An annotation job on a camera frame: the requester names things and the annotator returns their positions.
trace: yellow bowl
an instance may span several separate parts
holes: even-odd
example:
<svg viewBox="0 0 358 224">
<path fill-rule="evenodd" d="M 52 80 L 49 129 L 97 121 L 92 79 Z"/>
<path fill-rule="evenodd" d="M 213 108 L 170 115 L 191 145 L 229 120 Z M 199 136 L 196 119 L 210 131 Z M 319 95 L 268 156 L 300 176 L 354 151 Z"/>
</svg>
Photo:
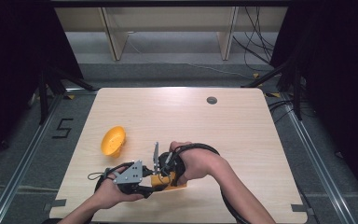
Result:
<svg viewBox="0 0 358 224">
<path fill-rule="evenodd" d="M 116 126 L 109 130 L 101 142 L 101 150 L 106 156 L 118 158 L 120 156 L 120 149 L 126 140 L 126 132 L 121 126 Z"/>
</svg>

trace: wooden table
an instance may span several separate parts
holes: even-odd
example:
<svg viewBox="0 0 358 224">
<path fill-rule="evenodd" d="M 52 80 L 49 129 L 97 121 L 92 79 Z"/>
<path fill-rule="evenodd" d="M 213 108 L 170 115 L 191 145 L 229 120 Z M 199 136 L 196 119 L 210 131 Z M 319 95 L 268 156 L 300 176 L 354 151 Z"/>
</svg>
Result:
<svg viewBox="0 0 358 224">
<path fill-rule="evenodd" d="M 208 97 L 215 97 L 211 105 Z M 121 125 L 127 133 L 121 156 L 106 157 L 100 145 L 105 133 Z M 155 142 L 160 153 L 170 142 L 208 144 L 233 169 L 278 223 L 304 223 L 306 213 L 293 212 L 302 204 L 282 145 L 259 89 L 231 88 L 120 88 L 101 89 L 89 112 L 75 153 L 50 217 L 65 217 L 92 193 L 96 181 L 88 174 L 126 161 L 143 161 L 153 168 Z M 150 179 L 145 178 L 148 186 Z M 207 176 L 184 189 L 154 193 L 135 203 L 101 210 L 94 221 L 161 223 L 235 223 L 218 185 Z"/>
</svg>

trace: person's left hand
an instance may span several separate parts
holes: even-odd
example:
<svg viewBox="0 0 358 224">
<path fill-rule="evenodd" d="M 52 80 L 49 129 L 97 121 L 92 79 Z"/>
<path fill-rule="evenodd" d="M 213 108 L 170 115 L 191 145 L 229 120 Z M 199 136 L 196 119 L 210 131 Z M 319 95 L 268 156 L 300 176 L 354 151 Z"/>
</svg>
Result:
<svg viewBox="0 0 358 224">
<path fill-rule="evenodd" d="M 125 167 L 117 169 L 119 173 L 123 172 Z M 114 174 L 110 174 L 109 177 L 115 179 Z M 143 199 L 142 194 L 125 194 L 121 192 L 116 184 L 111 179 L 106 178 L 97 191 L 90 197 L 99 209 L 108 209 L 122 202 L 134 202 Z"/>
</svg>

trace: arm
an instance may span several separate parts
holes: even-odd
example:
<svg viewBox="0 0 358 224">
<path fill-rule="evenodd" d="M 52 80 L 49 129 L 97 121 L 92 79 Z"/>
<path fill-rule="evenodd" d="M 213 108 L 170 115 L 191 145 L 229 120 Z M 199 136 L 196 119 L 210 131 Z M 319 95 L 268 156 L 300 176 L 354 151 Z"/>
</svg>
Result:
<svg viewBox="0 0 358 224">
<path fill-rule="evenodd" d="M 125 167 L 122 167 L 117 171 L 121 173 L 124 169 Z M 113 174 L 109 175 L 109 177 L 116 178 Z M 124 194 L 117 185 L 113 184 L 111 179 L 105 179 L 91 197 L 59 223 L 84 223 L 100 209 L 108 209 L 121 202 L 134 202 L 143 197 L 141 194 Z"/>
<path fill-rule="evenodd" d="M 172 142 L 170 150 L 187 144 L 190 143 Z M 224 158 L 201 148 L 184 151 L 180 157 L 185 163 L 186 171 L 179 178 L 178 185 L 185 184 L 191 179 L 211 175 L 219 184 L 229 203 L 242 217 L 251 223 L 275 223 L 266 208 L 243 185 Z"/>
</svg>

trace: black circular hole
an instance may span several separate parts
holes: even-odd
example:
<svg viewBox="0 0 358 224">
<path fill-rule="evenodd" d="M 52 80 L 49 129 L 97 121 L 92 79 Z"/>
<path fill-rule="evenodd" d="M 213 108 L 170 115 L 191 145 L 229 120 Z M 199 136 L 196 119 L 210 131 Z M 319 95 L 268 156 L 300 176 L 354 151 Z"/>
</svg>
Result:
<svg viewBox="0 0 358 224">
<path fill-rule="evenodd" d="M 214 96 L 210 96 L 206 98 L 206 102 L 208 102 L 208 104 L 210 105 L 215 105 L 217 103 L 217 99 Z"/>
</svg>

